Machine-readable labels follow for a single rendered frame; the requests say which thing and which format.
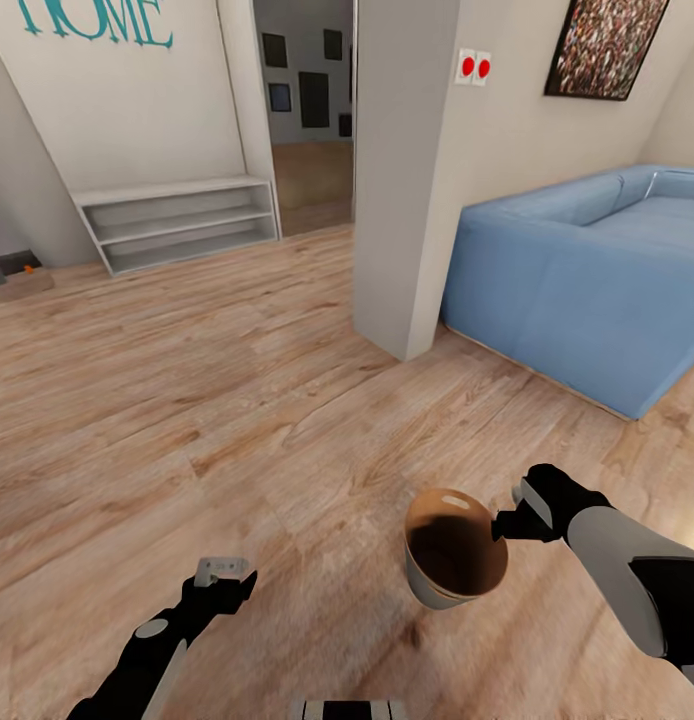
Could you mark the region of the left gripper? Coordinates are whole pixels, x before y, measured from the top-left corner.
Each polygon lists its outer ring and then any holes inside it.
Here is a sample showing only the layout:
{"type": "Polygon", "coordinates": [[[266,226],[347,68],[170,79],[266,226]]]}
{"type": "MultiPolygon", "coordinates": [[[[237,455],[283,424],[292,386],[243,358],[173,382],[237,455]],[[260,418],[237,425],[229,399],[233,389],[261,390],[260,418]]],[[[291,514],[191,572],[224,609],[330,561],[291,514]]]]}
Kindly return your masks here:
{"type": "Polygon", "coordinates": [[[254,571],[245,581],[218,579],[209,587],[196,587],[192,577],[182,585],[182,601],[194,601],[200,606],[204,616],[202,629],[205,629],[218,613],[233,615],[242,601],[248,601],[256,579],[257,571],[254,571]]]}

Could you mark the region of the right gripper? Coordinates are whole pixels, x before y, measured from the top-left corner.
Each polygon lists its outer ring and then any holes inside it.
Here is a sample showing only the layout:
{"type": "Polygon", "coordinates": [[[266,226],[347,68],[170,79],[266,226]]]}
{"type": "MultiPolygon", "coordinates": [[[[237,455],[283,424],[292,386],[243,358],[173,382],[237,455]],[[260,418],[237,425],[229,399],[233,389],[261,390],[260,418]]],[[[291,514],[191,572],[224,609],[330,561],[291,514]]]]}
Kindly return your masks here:
{"type": "Polygon", "coordinates": [[[496,521],[492,521],[492,539],[498,541],[505,539],[529,539],[542,540],[544,542],[555,541],[562,538],[551,527],[547,525],[536,525],[528,521],[522,513],[521,505],[516,511],[498,511],[496,521]]]}

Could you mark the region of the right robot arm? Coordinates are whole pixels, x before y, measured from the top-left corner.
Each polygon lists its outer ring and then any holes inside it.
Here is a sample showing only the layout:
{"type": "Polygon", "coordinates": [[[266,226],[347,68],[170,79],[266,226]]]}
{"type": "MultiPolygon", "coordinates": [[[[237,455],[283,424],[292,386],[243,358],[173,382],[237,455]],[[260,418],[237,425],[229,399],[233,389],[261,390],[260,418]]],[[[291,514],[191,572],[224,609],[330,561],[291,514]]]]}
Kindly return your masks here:
{"type": "Polygon", "coordinates": [[[640,525],[554,465],[531,468],[512,499],[516,511],[498,511],[492,539],[563,537],[630,639],[694,685],[694,549],[640,525]]]}

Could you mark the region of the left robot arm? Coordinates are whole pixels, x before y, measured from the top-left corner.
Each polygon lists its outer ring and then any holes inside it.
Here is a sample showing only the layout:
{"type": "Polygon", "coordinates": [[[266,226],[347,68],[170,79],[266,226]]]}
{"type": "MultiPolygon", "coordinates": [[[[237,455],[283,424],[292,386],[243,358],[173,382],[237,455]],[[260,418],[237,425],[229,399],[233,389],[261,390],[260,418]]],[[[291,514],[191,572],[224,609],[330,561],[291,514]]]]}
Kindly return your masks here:
{"type": "Polygon", "coordinates": [[[84,698],[67,720],[157,720],[185,661],[186,650],[218,614],[233,615],[248,601],[257,579],[218,579],[245,573],[243,557],[202,557],[196,575],[182,585],[182,602],[140,625],[119,663],[93,698],[84,698]]]}

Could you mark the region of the trash can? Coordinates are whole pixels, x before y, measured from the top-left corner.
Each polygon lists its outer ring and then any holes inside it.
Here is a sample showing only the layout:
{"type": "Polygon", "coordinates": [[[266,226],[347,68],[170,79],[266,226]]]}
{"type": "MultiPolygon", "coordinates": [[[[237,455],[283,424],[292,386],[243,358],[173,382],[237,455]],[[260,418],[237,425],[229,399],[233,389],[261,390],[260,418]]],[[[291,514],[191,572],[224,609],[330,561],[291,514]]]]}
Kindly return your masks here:
{"type": "Polygon", "coordinates": [[[509,565],[506,539],[492,539],[496,518],[478,500],[456,490],[421,494],[405,518],[407,578],[425,606],[443,611],[488,595],[509,565]],[[442,501],[457,497],[469,509],[442,501]]]}

